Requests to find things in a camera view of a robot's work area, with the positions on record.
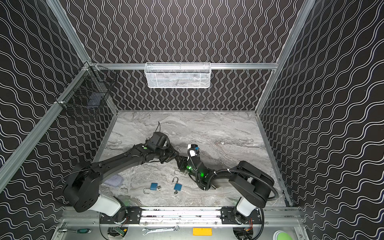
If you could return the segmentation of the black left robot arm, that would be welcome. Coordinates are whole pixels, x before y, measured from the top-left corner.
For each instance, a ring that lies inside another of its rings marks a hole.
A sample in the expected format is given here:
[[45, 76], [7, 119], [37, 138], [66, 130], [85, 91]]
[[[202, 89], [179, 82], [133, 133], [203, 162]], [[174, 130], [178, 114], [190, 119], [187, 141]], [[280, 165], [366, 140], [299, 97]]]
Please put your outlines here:
[[176, 160], [180, 166], [184, 157], [172, 146], [166, 134], [154, 132], [145, 143], [134, 145], [120, 155], [90, 164], [77, 164], [65, 180], [62, 195], [78, 213], [95, 211], [116, 223], [123, 222], [127, 218], [126, 206], [115, 197], [100, 194], [100, 185], [126, 169], [154, 159], [161, 164]]

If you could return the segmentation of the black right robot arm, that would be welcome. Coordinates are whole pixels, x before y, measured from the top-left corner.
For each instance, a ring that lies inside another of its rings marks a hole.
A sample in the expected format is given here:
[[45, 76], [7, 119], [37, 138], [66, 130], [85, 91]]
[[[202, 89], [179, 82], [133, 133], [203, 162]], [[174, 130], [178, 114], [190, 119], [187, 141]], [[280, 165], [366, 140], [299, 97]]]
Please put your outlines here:
[[255, 209], [263, 209], [268, 201], [279, 197], [274, 179], [246, 161], [221, 170], [207, 168], [199, 156], [180, 156], [176, 161], [178, 168], [187, 172], [203, 191], [223, 186], [235, 188], [241, 195], [235, 208], [238, 216], [249, 217]]

